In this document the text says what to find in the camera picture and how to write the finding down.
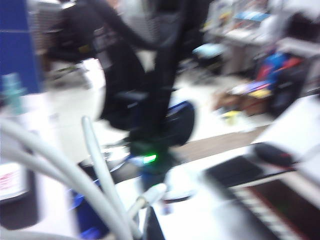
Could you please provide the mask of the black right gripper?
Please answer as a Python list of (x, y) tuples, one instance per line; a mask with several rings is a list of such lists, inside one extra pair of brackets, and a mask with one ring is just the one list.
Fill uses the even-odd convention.
[(129, 143), (130, 153), (142, 158), (142, 170), (154, 175), (166, 173), (175, 158), (172, 147), (179, 147), (180, 142), (174, 137), (153, 136), (132, 140)]

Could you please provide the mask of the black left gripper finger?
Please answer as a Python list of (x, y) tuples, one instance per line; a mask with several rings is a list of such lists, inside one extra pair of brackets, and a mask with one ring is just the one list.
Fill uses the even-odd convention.
[(144, 240), (165, 240), (157, 215), (152, 206), (146, 210), (145, 221), (143, 226)]

